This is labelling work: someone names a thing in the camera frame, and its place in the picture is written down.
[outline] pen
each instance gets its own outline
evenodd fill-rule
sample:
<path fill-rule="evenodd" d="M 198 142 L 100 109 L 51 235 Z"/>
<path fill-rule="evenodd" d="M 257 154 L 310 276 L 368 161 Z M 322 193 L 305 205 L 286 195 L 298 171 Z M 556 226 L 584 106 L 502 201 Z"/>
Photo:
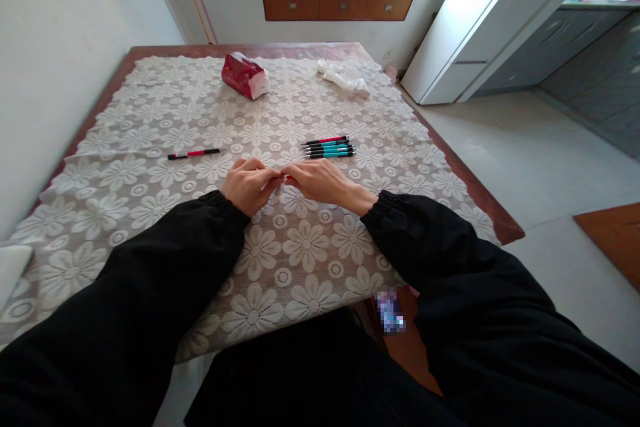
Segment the pen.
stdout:
<path fill-rule="evenodd" d="M 181 158 L 188 158 L 188 157 L 197 157 L 199 155 L 206 155 L 208 153 L 219 153 L 221 151 L 223 151 L 224 149 L 205 149 L 205 150 L 194 150 L 192 152 L 185 152 L 185 153 L 170 153 L 169 155 L 167 155 L 167 158 L 169 160 L 178 160 Z"/>
<path fill-rule="evenodd" d="M 336 145 L 348 145 L 349 140 L 336 140 L 332 142 L 321 142 L 321 143 L 310 143 L 309 145 L 304 145 L 305 147 L 333 147 Z"/>
<path fill-rule="evenodd" d="M 353 157 L 355 155 L 355 149 L 344 152 L 328 152 L 328 153 L 309 153 L 305 155 L 305 159 L 314 158 L 332 158 L 332 157 Z"/>
<path fill-rule="evenodd" d="M 329 153 L 334 151 L 345 151 L 353 149 L 354 145 L 335 145 L 333 147 L 308 147 L 305 149 L 305 153 Z"/>
<path fill-rule="evenodd" d="M 304 143 L 301 143 L 300 145 L 315 145 L 318 143 L 329 143 L 332 141 L 340 141 L 340 140 L 349 140 L 349 136 L 348 135 L 343 135 L 342 137 L 332 137 L 329 139 L 320 139 L 320 140 L 309 140 L 306 141 Z"/>

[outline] red tissue box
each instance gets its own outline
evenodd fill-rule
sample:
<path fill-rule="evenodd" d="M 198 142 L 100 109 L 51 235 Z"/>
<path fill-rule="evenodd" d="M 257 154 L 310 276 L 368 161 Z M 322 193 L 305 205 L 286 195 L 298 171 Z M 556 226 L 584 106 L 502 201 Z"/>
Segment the red tissue box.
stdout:
<path fill-rule="evenodd" d="M 222 68 L 222 80 L 251 100 L 256 100 L 269 91 L 267 71 L 240 52 L 227 54 Z"/>

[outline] white wall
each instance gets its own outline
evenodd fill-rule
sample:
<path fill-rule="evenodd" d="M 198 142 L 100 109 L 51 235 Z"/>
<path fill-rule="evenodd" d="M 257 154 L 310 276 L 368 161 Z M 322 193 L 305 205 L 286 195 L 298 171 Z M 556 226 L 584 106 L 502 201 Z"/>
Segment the white wall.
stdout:
<path fill-rule="evenodd" d="M 188 42 L 206 43 L 193 1 L 168 2 Z M 377 62 L 400 68 L 409 65 L 442 2 L 414 0 L 404 22 L 267 22 L 262 0 L 205 0 L 220 43 L 358 41 Z"/>
<path fill-rule="evenodd" d="M 0 239 L 133 45 L 182 44 L 164 0 L 0 0 Z"/>

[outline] cuff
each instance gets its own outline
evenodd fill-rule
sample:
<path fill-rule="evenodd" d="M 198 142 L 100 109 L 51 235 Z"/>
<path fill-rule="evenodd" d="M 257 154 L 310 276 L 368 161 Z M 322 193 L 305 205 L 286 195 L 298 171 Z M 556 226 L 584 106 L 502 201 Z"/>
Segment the cuff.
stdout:
<path fill-rule="evenodd" d="M 360 221 L 367 227 L 369 225 L 378 224 L 383 218 L 389 215 L 389 211 L 393 208 L 396 196 L 391 192 L 383 190 L 378 195 L 378 201 L 373 204 L 364 216 L 360 217 Z"/>
<path fill-rule="evenodd" d="M 205 202 L 211 207 L 215 207 L 221 217 L 228 218 L 230 222 L 239 225 L 242 229 L 244 229 L 251 221 L 251 217 L 248 217 L 240 211 L 238 207 L 233 205 L 231 201 L 227 200 L 219 190 L 206 193 L 205 195 L 198 197 L 198 200 Z"/>

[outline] tablecloth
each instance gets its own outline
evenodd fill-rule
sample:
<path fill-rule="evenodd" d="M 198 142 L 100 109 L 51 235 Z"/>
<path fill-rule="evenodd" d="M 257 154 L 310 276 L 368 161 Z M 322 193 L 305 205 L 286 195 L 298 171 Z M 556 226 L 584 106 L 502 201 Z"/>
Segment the tablecloth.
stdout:
<path fill-rule="evenodd" d="M 271 91 L 256 101 L 221 81 L 223 59 L 136 62 L 76 154 L 41 194 L 41 205 L 11 238 L 33 246 L 35 257 L 0 312 L 0 346 L 89 285 L 113 247 L 177 203 L 221 187 L 238 157 L 283 167 L 302 160 L 298 144 L 308 139 L 349 134 L 357 155 L 332 161 L 353 181 L 374 192 L 427 195 L 469 220 L 481 238 L 497 242 L 491 219 L 474 204 L 380 65 L 332 62 L 362 75 L 371 96 L 361 97 L 322 80 L 314 60 L 255 60 L 271 79 Z M 227 150 L 166 158 L 207 147 Z M 402 283 L 357 216 L 282 187 L 252 218 L 232 275 L 212 292 L 214 300 L 185 336 L 176 361 Z"/>

